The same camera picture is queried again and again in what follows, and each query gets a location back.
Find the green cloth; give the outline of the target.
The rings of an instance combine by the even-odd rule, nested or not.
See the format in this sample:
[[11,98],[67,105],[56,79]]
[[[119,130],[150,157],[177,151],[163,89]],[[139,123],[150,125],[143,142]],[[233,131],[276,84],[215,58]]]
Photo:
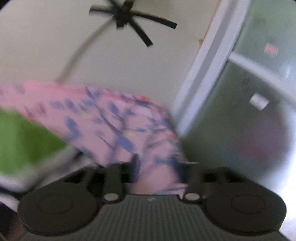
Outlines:
[[16,173],[39,166],[67,144],[43,125],[30,122],[16,111],[1,109],[1,173]]

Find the black tape cross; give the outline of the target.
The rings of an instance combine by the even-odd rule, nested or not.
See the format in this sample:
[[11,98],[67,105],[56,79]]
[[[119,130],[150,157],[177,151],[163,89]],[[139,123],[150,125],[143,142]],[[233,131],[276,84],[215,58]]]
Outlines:
[[134,17],[150,20],[171,29],[176,29],[177,27],[177,23],[173,21],[148,13],[143,13],[141,11],[132,10],[134,1],[124,1],[122,4],[113,0],[109,0],[107,2],[110,4],[110,6],[100,6],[93,4],[90,7],[89,14],[110,15],[116,23],[117,30],[123,29],[125,26],[130,25],[130,27],[138,34],[140,39],[147,47],[152,46],[153,42],[147,36],[145,31],[140,27],[140,25],[134,20]]

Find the pink patterned bed sheet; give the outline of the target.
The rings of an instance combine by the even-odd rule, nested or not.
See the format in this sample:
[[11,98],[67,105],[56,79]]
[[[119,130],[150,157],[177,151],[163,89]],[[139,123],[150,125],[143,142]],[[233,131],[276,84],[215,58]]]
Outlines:
[[16,175],[1,173],[10,189],[26,190],[43,174],[57,176],[63,164],[82,152],[101,166],[125,163],[138,155],[136,194],[183,195],[176,172],[182,160],[168,112],[148,98],[89,86],[26,82],[1,85],[1,109],[16,111],[43,125],[67,147]]

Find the white window frame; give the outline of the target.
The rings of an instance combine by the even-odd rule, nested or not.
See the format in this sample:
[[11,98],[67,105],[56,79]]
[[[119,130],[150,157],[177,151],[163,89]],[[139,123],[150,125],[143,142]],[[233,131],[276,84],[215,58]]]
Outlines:
[[266,66],[233,50],[247,19],[251,1],[221,1],[204,42],[172,107],[175,129],[185,136],[219,78],[227,61],[261,79],[291,104],[295,89]]

